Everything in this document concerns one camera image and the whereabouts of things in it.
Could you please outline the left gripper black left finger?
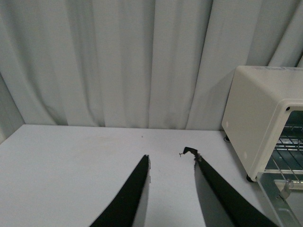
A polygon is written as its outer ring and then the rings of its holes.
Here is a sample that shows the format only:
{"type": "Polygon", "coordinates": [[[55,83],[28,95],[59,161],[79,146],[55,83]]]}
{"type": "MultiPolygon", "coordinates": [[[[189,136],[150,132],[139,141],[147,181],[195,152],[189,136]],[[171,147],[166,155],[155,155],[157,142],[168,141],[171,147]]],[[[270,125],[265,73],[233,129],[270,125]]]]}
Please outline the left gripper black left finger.
{"type": "Polygon", "coordinates": [[[150,168],[149,155],[144,155],[115,198],[91,226],[143,227],[148,207],[150,168]]]}

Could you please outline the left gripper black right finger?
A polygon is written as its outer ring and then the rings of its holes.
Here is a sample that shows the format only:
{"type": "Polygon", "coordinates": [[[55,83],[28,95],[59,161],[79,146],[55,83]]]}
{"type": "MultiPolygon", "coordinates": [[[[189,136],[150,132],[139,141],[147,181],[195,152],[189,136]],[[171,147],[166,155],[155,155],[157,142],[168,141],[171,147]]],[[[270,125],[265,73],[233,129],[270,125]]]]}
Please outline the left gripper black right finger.
{"type": "Polygon", "coordinates": [[[207,227],[276,227],[243,198],[195,148],[184,147],[180,155],[194,155],[196,191],[207,227]]]}

